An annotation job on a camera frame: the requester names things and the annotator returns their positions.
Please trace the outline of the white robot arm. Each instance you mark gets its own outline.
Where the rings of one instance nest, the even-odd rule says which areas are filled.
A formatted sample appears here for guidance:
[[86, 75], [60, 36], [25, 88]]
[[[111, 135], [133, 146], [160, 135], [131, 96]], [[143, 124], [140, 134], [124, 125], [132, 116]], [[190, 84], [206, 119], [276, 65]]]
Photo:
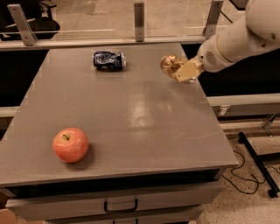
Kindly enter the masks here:
[[216, 73], [280, 48], [280, 0], [248, 0], [243, 17], [206, 40], [171, 77], [179, 82]]

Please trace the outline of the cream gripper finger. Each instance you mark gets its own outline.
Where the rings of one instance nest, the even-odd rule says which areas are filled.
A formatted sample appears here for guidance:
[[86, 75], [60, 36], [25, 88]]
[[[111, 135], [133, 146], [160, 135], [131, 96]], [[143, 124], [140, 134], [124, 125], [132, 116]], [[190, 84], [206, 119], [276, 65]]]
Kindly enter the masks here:
[[189, 59], [174, 75], [177, 81], [189, 81], [204, 72], [202, 62], [198, 58]]

